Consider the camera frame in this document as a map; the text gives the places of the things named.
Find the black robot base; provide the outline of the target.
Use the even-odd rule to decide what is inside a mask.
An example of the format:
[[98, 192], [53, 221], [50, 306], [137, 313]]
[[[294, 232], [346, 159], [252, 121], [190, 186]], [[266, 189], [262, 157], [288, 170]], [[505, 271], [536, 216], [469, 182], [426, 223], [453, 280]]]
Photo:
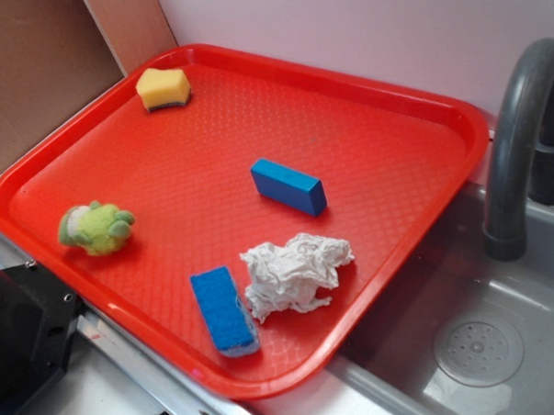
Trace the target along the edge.
[[81, 304], [41, 264], [0, 269], [0, 403], [66, 372]]

